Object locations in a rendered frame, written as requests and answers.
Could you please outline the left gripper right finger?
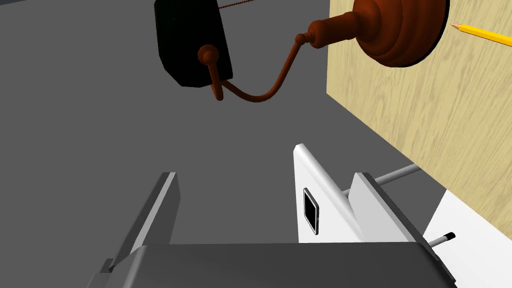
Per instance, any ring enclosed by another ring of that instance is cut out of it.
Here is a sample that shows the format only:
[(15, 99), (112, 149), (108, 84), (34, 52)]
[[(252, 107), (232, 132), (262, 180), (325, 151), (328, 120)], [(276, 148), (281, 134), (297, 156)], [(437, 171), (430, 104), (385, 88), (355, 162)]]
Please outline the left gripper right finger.
[(354, 174), (348, 201), (364, 242), (425, 242), (423, 235), (369, 173)]

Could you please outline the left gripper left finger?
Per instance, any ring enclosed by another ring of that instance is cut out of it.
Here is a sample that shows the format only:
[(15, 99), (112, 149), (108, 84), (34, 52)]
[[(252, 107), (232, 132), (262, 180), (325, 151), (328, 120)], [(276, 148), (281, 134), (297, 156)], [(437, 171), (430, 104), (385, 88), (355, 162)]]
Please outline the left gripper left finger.
[(131, 253), (145, 245), (171, 243), (181, 193), (175, 172), (163, 172), (147, 197), (113, 259), (107, 259), (101, 273), (111, 273)]

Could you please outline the white panel with black rectangle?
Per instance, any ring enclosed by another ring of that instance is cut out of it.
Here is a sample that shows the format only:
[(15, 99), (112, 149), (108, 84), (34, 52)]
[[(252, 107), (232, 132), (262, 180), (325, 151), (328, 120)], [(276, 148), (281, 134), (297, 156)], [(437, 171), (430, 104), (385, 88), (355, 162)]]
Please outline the white panel with black rectangle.
[(293, 149), (293, 165), (299, 243), (362, 242), (347, 197), (303, 143)]

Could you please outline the light wooden desk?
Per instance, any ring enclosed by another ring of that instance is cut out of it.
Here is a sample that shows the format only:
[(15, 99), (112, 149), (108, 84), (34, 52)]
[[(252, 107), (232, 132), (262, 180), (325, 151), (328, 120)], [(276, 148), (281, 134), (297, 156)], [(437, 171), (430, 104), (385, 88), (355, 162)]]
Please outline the light wooden desk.
[[(331, 0), (330, 16), (354, 0)], [(328, 48), (327, 94), (440, 183), (425, 232), (460, 288), (512, 288), (512, 47), (456, 30), (512, 36), (512, 0), (449, 0), (443, 34), (421, 62), (387, 67), (356, 39)]]

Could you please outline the brown lamp with black shade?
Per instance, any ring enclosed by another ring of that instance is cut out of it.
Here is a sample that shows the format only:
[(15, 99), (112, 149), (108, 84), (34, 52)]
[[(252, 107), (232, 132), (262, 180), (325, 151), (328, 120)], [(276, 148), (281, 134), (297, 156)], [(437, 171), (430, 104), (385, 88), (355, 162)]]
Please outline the brown lamp with black shade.
[(221, 101), (228, 89), (239, 98), (261, 103), (281, 88), (304, 44), (321, 49), (356, 39), (377, 63), (406, 68), (423, 61), (446, 27), (450, 0), (354, 0), (351, 11), (313, 21), (298, 34), (273, 87), (250, 95), (233, 85), (232, 63), (217, 0), (154, 0), (159, 59), (181, 86), (211, 87)]

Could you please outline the yellow pencil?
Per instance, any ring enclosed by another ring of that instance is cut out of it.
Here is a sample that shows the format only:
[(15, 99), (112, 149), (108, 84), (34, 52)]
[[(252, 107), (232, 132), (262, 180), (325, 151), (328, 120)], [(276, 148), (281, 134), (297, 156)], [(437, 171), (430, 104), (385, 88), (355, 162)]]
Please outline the yellow pencil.
[(451, 26), (460, 32), (512, 47), (512, 37), (510, 36), (498, 34), (491, 32), (490, 30), (485, 30), (466, 24), (452, 23)]

